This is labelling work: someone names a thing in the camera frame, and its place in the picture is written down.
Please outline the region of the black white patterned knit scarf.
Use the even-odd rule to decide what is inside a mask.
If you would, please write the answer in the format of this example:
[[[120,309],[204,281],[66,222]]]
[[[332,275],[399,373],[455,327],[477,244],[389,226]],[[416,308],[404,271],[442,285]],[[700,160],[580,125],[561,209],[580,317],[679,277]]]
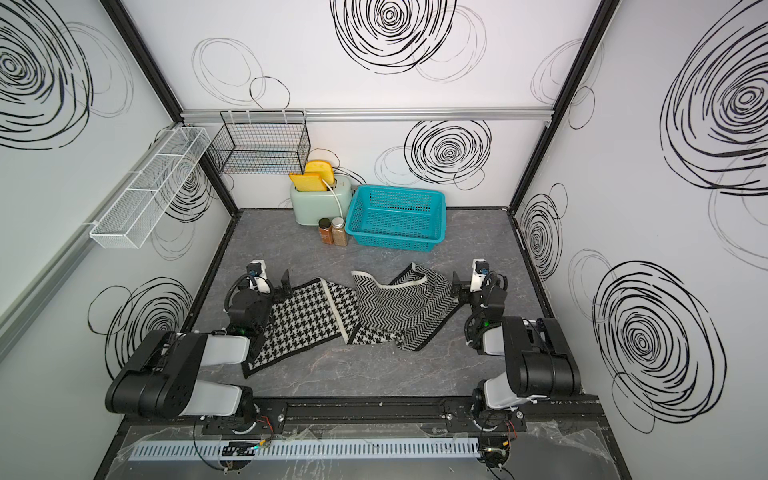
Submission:
[[[273,306],[265,343],[242,365],[244,376],[334,339],[419,351],[462,306],[448,278],[416,263],[389,284],[362,271],[352,277],[352,287],[311,280]]]

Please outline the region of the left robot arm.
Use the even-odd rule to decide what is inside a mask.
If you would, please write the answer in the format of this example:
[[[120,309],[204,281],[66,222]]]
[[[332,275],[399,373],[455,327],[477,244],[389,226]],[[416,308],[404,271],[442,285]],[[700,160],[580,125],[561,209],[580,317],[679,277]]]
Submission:
[[[273,307],[292,296],[289,271],[275,285],[264,261],[251,262],[225,296],[226,328],[148,333],[109,386],[106,409],[146,419],[230,418],[238,423],[238,434],[250,432],[260,422],[252,389],[202,380],[199,372],[208,366],[247,368],[254,363],[275,321]]]

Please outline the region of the yellow toast slice back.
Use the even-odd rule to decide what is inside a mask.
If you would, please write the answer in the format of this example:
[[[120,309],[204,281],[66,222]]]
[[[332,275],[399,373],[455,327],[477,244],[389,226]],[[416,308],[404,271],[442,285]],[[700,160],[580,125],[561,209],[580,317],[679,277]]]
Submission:
[[[305,165],[305,173],[319,175],[331,187],[336,183],[333,166],[325,160],[309,160]]]

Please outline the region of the dark brown spice jar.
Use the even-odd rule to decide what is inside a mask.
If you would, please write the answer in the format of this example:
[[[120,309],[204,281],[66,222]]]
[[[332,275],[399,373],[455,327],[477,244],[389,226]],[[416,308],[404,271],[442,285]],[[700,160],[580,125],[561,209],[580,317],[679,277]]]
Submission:
[[[318,221],[318,232],[324,244],[333,245],[332,223],[329,218],[321,218]]]

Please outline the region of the yellow toast slice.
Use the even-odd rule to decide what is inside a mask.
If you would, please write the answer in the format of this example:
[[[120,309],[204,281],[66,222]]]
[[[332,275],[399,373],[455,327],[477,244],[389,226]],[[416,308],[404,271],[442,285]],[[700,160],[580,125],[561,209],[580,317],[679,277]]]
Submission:
[[[328,190],[327,182],[317,172],[291,173],[289,178],[298,192],[325,192]]]
[[[325,160],[309,160],[305,165],[305,173],[319,175],[331,187],[336,183],[333,166]]]

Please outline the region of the mint green toaster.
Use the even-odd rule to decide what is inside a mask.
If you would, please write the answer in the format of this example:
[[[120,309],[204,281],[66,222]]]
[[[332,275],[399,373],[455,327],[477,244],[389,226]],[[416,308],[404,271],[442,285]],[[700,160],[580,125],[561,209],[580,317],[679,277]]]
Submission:
[[[345,218],[352,201],[352,180],[338,176],[332,191],[298,192],[290,187],[290,199],[296,222],[302,226],[317,226],[321,218]]]

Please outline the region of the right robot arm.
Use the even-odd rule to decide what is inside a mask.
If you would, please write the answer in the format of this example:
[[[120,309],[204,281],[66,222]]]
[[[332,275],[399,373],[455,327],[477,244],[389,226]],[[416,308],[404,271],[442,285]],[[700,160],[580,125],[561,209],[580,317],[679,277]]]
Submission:
[[[451,293],[471,308],[463,326],[467,346],[504,360],[504,371],[473,391],[471,415],[481,430],[495,428],[496,414],[506,418],[527,403],[582,393],[580,371],[559,322],[505,313],[506,276],[481,262],[467,281],[452,275]]]

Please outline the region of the light brown spice jar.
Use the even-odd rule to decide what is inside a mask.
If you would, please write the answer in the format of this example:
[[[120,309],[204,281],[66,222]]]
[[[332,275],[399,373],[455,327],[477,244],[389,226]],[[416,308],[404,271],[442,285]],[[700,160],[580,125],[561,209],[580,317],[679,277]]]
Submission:
[[[345,219],[343,217],[335,217],[331,221],[331,232],[333,243],[336,246],[346,247],[348,245],[348,236],[345,230]]]

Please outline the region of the yellow toast slice front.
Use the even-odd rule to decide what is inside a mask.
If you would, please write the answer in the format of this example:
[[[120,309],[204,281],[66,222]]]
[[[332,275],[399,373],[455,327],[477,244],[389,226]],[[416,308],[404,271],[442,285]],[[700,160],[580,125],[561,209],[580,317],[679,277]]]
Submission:
[[[291,173],[289,178],[298,192],[325,192],[328,190],[327,182],[317,172]]]

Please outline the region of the teal plastic basket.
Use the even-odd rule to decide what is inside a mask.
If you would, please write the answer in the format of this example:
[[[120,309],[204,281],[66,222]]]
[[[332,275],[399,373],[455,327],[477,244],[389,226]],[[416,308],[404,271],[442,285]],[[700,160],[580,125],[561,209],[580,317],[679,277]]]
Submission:
[[[446,222],[439,191],[363,185],[352,198],[345,230],[363,246],[429,252],[443,242]]]

